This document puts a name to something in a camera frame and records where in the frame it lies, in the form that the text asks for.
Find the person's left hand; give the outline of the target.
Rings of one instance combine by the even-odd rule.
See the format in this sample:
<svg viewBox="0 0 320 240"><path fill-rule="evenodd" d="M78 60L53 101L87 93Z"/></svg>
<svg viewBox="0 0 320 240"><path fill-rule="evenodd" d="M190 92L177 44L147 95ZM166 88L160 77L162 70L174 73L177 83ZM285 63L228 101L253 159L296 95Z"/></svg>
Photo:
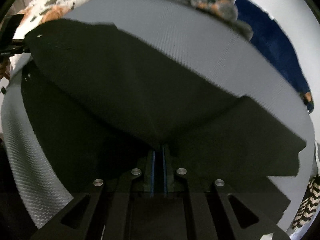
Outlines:
<svg viewBox="0 0 320 240"><path fill-rule="evenodd" d="M4 58L0 62L0 79L6 78L8 81L10 80L10 60L8 58Z"/></svg>

